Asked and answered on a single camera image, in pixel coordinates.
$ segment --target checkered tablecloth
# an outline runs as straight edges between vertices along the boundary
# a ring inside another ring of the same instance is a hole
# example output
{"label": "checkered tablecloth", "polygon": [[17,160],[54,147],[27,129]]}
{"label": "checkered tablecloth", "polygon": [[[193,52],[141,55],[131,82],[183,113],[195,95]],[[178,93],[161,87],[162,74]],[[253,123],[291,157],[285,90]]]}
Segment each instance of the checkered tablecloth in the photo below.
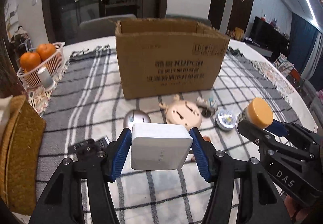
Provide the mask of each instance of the checkered tablecloth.
{"label": "checkered tablecloth", "polygon": [[[279,121],[296,121],[296,113],[250,61],[227,54],[213,89],[181,93],[180,97],[195,102],[198,96],[214,94],[219,108],[236,115],[255,97],[264,98]],[[97,50],[93,58],[71,63],[51,96],[43,118],[47,122],[39,152],[37,197],[64,157],[67,147],[87,138],[108,135],[117,139],[123,129],[123,117],[132,109],[149,114],[153,123],[166,123],[159,103],[171,103],[174,95],[125,100],[115,50]],[[201,134],[209,136],[217,150],[235,159],[259,158],[258,147],[241,136],[237,128],[223,132],[213,117],[203,118]],[[179,170],[136,171],[130,167],[130,152],[122,175],[109,189],[121,224],[200,223],[211,194],[212,185],[200,176],[189,155]],[[235,223],[239,180],[235,180],[230,223]],[[87,182],[82,181],[82,200],[86,223],[91,223]]]}

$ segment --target beige plastic toy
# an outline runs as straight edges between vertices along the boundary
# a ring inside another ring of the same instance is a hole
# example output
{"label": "beige plastic toy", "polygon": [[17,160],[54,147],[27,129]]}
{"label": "beige plastic toy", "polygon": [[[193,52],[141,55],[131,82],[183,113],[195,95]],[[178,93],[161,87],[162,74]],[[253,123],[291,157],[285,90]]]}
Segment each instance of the beige plastic toy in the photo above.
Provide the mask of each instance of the beige plastic toy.
{"label": "beige plastic toy", "polygon": [[165,110],[167,124],[183,125],[189,131],[192,127],[199,128],[202,123],[202,115],[197,105],[189,101],[180,100],[179,95],[174,96],[174,102],[170,105],[159,103]]}

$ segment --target white charger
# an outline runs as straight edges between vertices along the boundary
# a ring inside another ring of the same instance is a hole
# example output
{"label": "white charger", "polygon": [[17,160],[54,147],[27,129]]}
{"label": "white charger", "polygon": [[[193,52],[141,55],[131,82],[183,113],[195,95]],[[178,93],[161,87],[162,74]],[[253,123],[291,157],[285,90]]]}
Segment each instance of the white charger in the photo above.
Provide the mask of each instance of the white charger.
{"label": "white charger", "polygon": [[183,125],[135,123],[131,168],[171,170],[183,166],[193,139]]}

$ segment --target bottle with orange cap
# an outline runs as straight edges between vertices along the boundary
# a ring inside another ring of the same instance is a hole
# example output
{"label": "bottle with orange cap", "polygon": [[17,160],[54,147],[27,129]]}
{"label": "bottle with orange cap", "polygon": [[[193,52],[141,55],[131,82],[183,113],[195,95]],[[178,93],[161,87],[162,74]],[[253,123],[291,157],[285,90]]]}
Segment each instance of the bottle with orange cap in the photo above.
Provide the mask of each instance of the bottle with orange cap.
{"label": "bottle with orange cap", "polygon": [[239,113],[237,124],[248,120],[261,129],[265,129],[273,122],[273,112],[267,102],[262,98],[253,99],[249,105]]}

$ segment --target metal bolt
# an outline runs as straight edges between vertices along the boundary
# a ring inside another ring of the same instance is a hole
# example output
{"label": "metal bolt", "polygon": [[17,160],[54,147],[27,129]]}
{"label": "metal bolt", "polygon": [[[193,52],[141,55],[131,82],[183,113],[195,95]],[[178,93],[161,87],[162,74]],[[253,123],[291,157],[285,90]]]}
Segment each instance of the metal bolt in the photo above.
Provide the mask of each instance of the metal bolt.
{"label": "metal bolt", "polygon": [[104,151],[99,151],[96,154],[97,157],[104,157],[105,156],[105,152]]}
{"label": "metal bolt", "polygon": [[251,161],[252,164],[258,164],[259,163],[259,160],[257,158],[255,158],[255,157],[250,158],[250,161]]}
{"label": "metal bolt", "polygon": [[69,157],[63,159],[64,165],[68,165],[70,162],[72,162],[72,159],[70,159]]}
{"label": "metal bolt", "polygon": [[223,157],[224,156],[224,152],[223,151],[216,151],[215,154],[218,156],[218,157]]}

